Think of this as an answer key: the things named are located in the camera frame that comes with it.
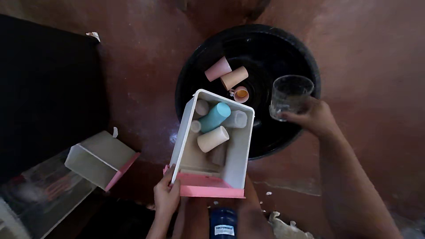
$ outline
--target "left hand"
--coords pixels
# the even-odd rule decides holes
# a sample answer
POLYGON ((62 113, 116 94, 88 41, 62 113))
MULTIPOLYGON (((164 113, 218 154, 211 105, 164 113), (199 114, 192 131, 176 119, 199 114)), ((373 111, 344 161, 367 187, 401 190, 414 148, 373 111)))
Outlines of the left hand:
POLYGON ((169 217, 176 211, 180 202, 180 180, 168 186, 173 177, 176 165, 173 164, 164 174, 164 177, 153 188, 156 216, 169 217))

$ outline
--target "translucent plastic cup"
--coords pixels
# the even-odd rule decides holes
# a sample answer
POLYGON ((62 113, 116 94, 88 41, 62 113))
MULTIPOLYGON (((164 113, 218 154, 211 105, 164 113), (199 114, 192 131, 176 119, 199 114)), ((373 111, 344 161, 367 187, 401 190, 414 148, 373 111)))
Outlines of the translucent plastic cup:
POLYGON ((286 75, 279 77, 273 83, 272 102, 269 107, 270 116, 285 122, 282 112, 300 113, 304 110, 306 100, 314 89, 313 82, 303 76, 286 75))

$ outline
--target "bottle label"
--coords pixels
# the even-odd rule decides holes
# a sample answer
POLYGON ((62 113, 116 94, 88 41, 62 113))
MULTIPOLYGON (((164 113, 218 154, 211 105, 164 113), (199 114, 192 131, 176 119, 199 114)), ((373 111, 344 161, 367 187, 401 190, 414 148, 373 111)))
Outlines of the bottle label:
POLYGON ((234 236, 235 230, 233 229, 233 226, 217 225, 214 227, 214 235, 220 235, 220 234, 234 236))

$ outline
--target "white plastic scrap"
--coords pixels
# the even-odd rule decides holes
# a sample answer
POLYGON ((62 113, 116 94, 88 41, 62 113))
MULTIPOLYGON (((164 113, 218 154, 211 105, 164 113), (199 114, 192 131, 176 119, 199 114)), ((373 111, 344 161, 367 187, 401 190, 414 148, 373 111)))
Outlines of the white plastic scrap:
POLYGON ((314 239, 311 233, 305 233, 298 229, 294 221, 291 221, 289 225, 284 223, 277 218, 279 215, 279 212, 274 211, 269 217, 269 223, 272 225, 273 233, 277 239, 314 239))
POLYGON ((117 128, 117 127, 114 127, 114 128, 113 128, 113 134, 112 134, 112 137, 113 137, 113 138, 117 138, 117 136, 118 136, 118 128, 117 128))
POLYGON ((100 42, 100 37, 99 37, 99 34, 97 34, 97 32, 95 31, 87 32, 86 35, 95 37, 100 42))

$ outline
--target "forearm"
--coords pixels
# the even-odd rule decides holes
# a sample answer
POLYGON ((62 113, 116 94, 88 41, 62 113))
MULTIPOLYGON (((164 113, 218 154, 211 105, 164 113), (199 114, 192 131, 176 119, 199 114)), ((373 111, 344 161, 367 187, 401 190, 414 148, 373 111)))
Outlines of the forearm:
POLYGON ((155 214, 155 219, 150 227, 146 239, 165 239, 170 226, 171 216, 155 214))
POLYGON ((337 236, 401 238, 388 210, 338 129, 319 137, 323 202, 337 236))

